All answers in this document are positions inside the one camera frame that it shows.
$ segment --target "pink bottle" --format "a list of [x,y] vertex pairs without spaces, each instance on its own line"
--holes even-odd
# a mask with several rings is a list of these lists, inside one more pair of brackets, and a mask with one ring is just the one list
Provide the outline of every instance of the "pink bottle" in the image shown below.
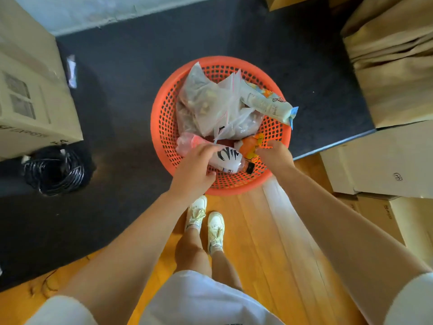
[[[177,139],[176,152],[179,155],[186,156],[192,148],[204,143],[212,144],[200,136],[184,132]],[[247,174],[252,174],[255,166],[254,163],[248,162],[235,148],[227,146],[224,146],[224,149],[219,152],[214,153],[209,160],[209,164],[228,174],[238,171],[245,171]]]

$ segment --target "hand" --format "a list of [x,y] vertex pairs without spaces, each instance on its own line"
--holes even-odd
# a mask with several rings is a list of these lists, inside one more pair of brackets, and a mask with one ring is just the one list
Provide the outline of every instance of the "hand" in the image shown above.
[[270,140],[267,146],[272,148],[257,148],[256,154],[274,175],[288,167],[295,167],[292,154],[282,142]]
[[201,144],[193,148],[181,161],[171,181],[169,194],[176,199],[193,203],[214,183],[216,173],[206,174],[212,155],[223,148],[221,145]]

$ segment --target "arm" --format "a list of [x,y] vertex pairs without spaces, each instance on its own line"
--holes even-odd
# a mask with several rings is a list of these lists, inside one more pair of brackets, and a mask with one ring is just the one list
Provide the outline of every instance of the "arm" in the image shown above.
[[178,166],[169,191],[58,294],[80,301],[99,325],[126,324],[177,220],[215,181],[216,174],[206,175],[206,170],[219,149],[207,144],[194,148]]
[[276,176],[307,230],[367,321],[383,324],[399,291],[431,269],[402,244],[295,168],[283,144],[268,142],[261,160]]

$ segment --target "person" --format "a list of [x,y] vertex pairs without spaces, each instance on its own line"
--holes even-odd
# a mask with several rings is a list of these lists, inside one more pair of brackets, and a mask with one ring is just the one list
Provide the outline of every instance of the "person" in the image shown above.
[[[295,168],[288,149],[269,141],[259,149],[318,246],[370,324],[433,324],[433,274],[402,244],[344,205]],[[208,252],[199,232],[206,216],[203,195],[215,180],[207,165],[219,148],[206,144],[182,160],[170,189],[121,235],[48,299],[27,322],[126,324],[178,218],[188,207],[177,268],[146,307],[140,324],[282,324],[242,292],[224,255],[224,220],[209,215]]]

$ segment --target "person's left hand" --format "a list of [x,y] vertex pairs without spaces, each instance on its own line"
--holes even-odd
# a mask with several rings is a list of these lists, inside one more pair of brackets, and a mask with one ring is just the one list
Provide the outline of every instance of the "person's left hand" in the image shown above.
[[216,173],[206,174],[207,165],[213,153],[220,151],[221,145],[201,144],[193,148],[181,161],[171,181],[168,193],[171,197],[192,204],[214,183]]

